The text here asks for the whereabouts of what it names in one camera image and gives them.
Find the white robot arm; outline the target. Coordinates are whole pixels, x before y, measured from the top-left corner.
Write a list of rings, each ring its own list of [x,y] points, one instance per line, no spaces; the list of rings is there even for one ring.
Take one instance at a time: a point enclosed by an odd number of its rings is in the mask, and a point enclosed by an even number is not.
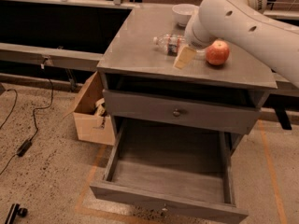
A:
[[[188,63],[220,38],[233,43],[299,87],[299,29],[263,13],[267,0],[203,0],[185,28],[178,57]]]

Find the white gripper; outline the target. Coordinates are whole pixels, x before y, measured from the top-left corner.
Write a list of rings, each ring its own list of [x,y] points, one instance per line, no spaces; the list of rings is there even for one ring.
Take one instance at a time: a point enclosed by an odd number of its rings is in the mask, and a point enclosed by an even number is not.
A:
[[[217,37],[211,33],[210,25],[214,21],[214,14],[210,12],[194,11],[185,28],[185,40],[188,45],[183,46],[174,61],[174,67],[183,69],[195,56],[195,49],[205,49]]]

